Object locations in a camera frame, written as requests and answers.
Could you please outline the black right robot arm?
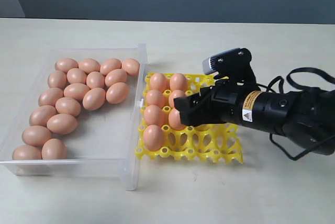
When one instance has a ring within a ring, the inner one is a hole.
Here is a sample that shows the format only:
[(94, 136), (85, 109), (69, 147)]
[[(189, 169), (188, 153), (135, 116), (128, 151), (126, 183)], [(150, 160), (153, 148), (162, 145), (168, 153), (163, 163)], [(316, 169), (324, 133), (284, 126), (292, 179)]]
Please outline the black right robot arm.
[(288, 138), (304, 149), (291, 160), (313, 152), (334, 153), (334, 92), (272, 93), (254, 83), (228, 79), (203, 87), (196, 94), (174, 99), (186, 126), (235, 124)]

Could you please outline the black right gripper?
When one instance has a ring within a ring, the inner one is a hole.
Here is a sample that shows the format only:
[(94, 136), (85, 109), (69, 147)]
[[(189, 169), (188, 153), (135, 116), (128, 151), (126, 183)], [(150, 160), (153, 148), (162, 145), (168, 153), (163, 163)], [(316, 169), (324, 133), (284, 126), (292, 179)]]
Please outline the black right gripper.
[(180, 112), (181, 123), (186, 126), (226, 122), (240, 125), (246, 96), (258, 90), (254, 83), (237, 84), (225, 79), (201, 88), (196, 94), (177, 97), (173, 101)]

